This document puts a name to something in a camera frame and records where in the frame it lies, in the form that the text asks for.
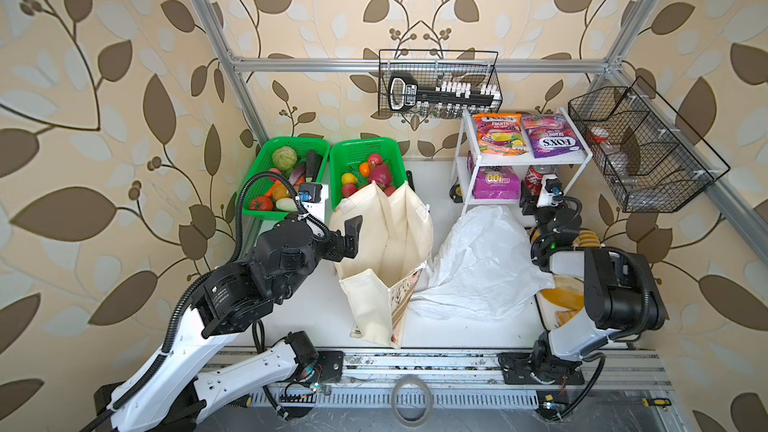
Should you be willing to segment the red cola can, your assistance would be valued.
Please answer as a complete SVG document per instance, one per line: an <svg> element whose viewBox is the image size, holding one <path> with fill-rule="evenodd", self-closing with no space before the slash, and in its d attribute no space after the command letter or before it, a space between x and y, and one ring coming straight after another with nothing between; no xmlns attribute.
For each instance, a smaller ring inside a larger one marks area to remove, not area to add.
<svg viewBox="0 0 768 432"><path fill-rule="evenodd" d="M524 183L529 192L536 196L542 189L543 178L547 174L552 174L555 167L552 165L530 165L524 177Z"/></svg>

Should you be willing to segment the cream floral tote bag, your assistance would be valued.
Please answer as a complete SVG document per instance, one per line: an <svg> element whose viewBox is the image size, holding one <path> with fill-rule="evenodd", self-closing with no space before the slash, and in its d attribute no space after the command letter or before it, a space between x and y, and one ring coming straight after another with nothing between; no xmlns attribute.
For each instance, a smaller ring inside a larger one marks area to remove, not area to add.
<svg viewBox="0 0 768 432"><path fill-rule="evenodd" d="M355 258L335 265L354 320L351 336L400 348L407 307L430 258L434 233L429 207L409 184L387 195L369 185L334 209L329 226L363 219Z"/></svg>

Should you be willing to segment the purple snack packet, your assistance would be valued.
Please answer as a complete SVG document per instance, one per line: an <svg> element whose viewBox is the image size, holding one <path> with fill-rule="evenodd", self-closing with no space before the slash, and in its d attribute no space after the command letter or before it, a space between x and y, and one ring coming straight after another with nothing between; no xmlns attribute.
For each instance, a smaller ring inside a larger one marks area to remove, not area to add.
<svg viewBox="0 0 768 432"><path fill-rule="evenodd" d="M512 167L481 166L472 195L480 200L517 200L520 189L520 179Z"/></svg>

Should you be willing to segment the bread tray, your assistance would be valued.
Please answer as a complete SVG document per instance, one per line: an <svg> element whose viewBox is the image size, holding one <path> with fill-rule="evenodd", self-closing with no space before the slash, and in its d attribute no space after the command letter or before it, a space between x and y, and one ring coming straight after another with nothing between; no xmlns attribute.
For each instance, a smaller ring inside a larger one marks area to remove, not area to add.
<svg viewBox="0 0 768 432"><path fill-rule="evenodd" d="M583 276L554 276L553 288L539 291L535 298L546 330L556 329L575 317L584 307Z"/></svg>

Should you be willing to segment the white plastic bag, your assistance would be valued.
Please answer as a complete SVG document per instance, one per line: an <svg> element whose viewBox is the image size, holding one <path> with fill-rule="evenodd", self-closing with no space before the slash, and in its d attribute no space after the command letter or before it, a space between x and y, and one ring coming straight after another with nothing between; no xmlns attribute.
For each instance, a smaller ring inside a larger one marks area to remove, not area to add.
<svg viewBox="0 0 768 432"><path fill-rule="evenodd" d="M434 320L500 321L519 314L551 274L530 259L524 227L505 206L476 206L453 225L409 309Z"/></svg>

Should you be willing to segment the red tomato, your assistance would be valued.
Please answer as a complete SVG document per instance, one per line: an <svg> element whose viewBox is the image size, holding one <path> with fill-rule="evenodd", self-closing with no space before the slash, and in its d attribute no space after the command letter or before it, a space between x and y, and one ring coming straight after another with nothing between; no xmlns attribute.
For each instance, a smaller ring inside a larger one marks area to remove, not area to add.
<svg viewBox="0 0 768 432"><path fill-rule="evenodd" d="M258 196L251 200L248 209L251 211L268 212L274 210L274 202L270 197Z"/></svg>

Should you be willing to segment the orange fruit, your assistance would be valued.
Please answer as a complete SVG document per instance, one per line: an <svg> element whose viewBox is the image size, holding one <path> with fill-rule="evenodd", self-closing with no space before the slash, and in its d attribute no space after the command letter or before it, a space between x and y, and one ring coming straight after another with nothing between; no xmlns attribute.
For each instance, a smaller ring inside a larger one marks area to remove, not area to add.
<svg viewBox="0 0 768 432"><path fill-rule="evenodd" d="M371 165L368 162L362 162L359 165L358 169L359 169L360 174L363 177L365 177L365 178L369 177L370 172L371 172Z"/></svg>

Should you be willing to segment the purple Fox's candy bag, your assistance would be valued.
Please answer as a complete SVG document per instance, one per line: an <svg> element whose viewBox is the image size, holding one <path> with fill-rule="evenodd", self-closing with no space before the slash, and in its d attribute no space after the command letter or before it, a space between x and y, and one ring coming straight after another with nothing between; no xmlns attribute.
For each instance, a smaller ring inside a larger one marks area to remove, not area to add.
<svg viewBox="0 0 768 432"><path fill-rule="evenodd" d="M563 115L524 115L522 127L535 159L558 157L583 149L580 140Z"/></svg>

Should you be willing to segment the white two-tier shelf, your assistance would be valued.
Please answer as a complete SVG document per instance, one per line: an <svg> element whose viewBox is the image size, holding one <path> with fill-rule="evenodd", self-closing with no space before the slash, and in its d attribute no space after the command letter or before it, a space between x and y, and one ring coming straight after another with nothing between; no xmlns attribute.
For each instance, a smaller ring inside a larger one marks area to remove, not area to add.
<svg viewBox="0 0 768 432"><path fill-rule="evenodd" d="M463 216L469 207L479 205L514 205L515 201L501 199L477 199L474 196L475 182L477 174L481 167L512 167L520 179L522 179L531 165L543 166L553 165L555 167L573 165L574 175L570 181L564 185L564 193L567 194L574 186L580 175L594 157L589 145L577 130L573 120L568 112L559 108L554 114L555 117L563 117L574 131L582 149L568 152L552 158L535 158L531 150L530 141L526 133L523 138L528 147L528 151L519 156L499 156L484 154L479 149L477 133L474 119L468 112L464 112L457 139L454 160L451 171L451 184L458 184L462 191L462 209L460 215Z"/></svg>

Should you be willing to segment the green cabbage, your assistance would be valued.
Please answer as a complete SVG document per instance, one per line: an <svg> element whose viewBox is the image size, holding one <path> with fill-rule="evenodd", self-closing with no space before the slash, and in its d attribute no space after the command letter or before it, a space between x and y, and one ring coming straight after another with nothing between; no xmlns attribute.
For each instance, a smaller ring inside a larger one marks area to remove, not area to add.
<svg viewBox="0 0 768 432"><path fill-rule="evenodd" d="M280 172L286 173L292 170L298 163L298 154L290 146L277 148L271 155L273 166Z"/></svg>

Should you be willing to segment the plastic bottle red cap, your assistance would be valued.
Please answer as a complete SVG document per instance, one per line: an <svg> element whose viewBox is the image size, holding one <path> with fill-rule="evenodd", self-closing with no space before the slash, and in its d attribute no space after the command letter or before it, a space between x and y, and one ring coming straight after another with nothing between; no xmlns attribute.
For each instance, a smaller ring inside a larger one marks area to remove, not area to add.
<svg viewBox="0 0 768 432"><path fill-rule="evenodd" d="M609 137L610 132L603 127L593 126L589 129L588 138L598 148L595 153L597 164L605 174L626 176L629 157L618 145L611 143Z"/></svg>

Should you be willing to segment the orange snack bag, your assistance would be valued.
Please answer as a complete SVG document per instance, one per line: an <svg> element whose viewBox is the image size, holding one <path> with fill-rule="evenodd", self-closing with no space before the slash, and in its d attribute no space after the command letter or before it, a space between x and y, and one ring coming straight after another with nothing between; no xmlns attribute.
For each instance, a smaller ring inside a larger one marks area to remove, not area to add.
<svg viewBox="0 0 768 432"><path fill-rule="evenodd" d="M482 154L516 157L528 151L521 114L476 114L473 123Z"/></svg>

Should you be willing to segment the tape roll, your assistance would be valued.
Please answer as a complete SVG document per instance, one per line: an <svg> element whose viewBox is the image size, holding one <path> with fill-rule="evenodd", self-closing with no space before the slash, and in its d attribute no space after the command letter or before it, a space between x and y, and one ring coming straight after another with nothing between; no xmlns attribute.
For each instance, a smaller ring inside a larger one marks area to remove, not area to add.
<svg viewBox="0 0 768 432"><path fill-rule="evenodd" d="M390 395L390 408L395 419L405 427L420 427L430 417L435 397L424 380L416 375L405 375L394 385ZM420 409L419 415L404 414L406 409Z"/></svg>

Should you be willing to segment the black tool set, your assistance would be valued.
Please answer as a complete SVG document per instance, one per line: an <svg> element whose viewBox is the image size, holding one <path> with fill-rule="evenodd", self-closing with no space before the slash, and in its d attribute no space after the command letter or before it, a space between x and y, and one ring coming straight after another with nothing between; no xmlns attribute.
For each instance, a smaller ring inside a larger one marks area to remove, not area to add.
<svg viewBox="0 0 768 432"><path fill-rule="evenodd" d="M411 110L425 115L484 113L498 108L502 102L495 84L483 84L477 89L469 82L438 80L435 86L427 86L406 72L392 74L384 92L388 108L399 113Z"/></svg>

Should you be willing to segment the yellow handled screwdriver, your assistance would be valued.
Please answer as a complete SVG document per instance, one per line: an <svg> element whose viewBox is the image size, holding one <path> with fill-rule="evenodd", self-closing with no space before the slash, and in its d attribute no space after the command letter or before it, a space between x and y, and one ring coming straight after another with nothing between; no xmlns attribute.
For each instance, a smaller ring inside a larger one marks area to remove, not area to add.
<svg viewBox="0 0 768 432"><path fill-rule="evenodd" d="M647 407L656 407L661 409L667 409L672 406L672 402L668 398L656 397L656 398L643 398L642 404Z"/></svg>

